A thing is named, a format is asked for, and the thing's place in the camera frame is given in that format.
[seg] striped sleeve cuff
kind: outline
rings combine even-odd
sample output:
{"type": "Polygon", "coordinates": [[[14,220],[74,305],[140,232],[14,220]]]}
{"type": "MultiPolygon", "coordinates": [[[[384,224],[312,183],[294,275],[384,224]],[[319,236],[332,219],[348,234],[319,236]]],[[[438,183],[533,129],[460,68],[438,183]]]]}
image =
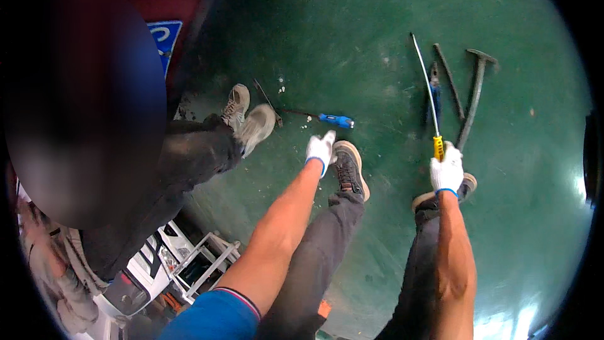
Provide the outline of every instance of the striped sleeve cuff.
{"type": "Polygon", "coordinates": [[[249,307],[250,310],[252,310],[252,312],[254,313],[254,315],[256,315],[256,318],[258,319],[258,321],[260,321],[260,310],[258,309],[258,307],[256,307],[256,305],[254,305],[254,303],[245,295],[241,294],[240,292],[236,291],[235,289],[231,289],[230,287],[216,287],[214,289],[212,289],[213,292],[227,292],[230,293],[231,295],[234,295],[235,298],[239,299],[241,302],[243,302],[246,306],[249,307]]]}

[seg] yellow screwdriver handle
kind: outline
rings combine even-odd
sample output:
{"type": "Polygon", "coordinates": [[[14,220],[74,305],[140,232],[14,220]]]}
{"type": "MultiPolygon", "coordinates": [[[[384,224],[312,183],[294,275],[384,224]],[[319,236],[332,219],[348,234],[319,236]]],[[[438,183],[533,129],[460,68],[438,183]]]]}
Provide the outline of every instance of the yellow screwdriver handle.
{"type": "Polygon", "coordinates": [[[443,147],[443,136],[433,137],[434,139],[434,157],[441,162],[445,157],[445,148],[443,147]]]}

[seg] hammer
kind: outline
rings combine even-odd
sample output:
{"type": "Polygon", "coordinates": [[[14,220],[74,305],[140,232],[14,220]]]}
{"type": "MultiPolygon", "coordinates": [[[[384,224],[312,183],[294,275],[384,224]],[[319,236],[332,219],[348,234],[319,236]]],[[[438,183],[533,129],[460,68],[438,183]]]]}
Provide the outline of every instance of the hammer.
{"type": "Polygon", "coordinates": [[[466,121],[463,125],[463,130],[457,140],[457,149],[463,150],[463,146],[467,141],[467,137],[470,135],[470,128],[474,122],[474,116],[476,115],[476,109],[478,109],[478,100],[480,99],[480,91],[483,88],[484,68],[486,67],[487,61],[495,64],[495,71],[499,71],[499,62],[497,59],[490,55],[483,53],[476,49],[466,49],[467,52],[474,53],[478,56],[478,72],[476,72],[476,81],[474,82],[474,92],[472,94],[472,104],[467,114],[466,121]]]}

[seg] hammer head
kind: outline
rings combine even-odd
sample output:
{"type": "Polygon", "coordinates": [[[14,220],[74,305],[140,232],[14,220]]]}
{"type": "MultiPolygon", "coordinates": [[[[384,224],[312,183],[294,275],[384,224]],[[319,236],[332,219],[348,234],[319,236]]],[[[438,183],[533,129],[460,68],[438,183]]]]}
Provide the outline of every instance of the hammer head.
{"type": "Polygon", "coordinates": [[[476,50],[476,49],[466,49],[467,52],[470,53],[474,53],[478,56],[478,60],[485,60],[485,61],[489,61],[491,63],[494,63],[496,67],[499,67],[499,62],[497,62],[497,59],[491,57],[489,54],[487,53],[483,53],[480,50],[476,50]]]}

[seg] blue screwdriver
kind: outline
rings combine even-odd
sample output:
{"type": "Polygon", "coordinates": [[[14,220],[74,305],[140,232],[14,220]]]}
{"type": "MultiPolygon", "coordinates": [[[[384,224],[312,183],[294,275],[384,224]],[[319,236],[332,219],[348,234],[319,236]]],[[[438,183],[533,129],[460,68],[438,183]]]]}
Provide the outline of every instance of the blue screwdriver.
{"type": "Polygon", "coordinates": [[[330,124],[337,125],[339,127],[343,127],[346,129],[352,129],[355,127],[355,122],[350,117],[346,116],[333,116],[333,115],[313,115],[312,113],[304,113],[302,111],[297,110],[289,110],[289,109],[280,109],[281,111],[286,111],[288,113],[295,113],[297,115],[310,116],[314,118],[318,118],[321,122],[329,122],[330,124]]]}

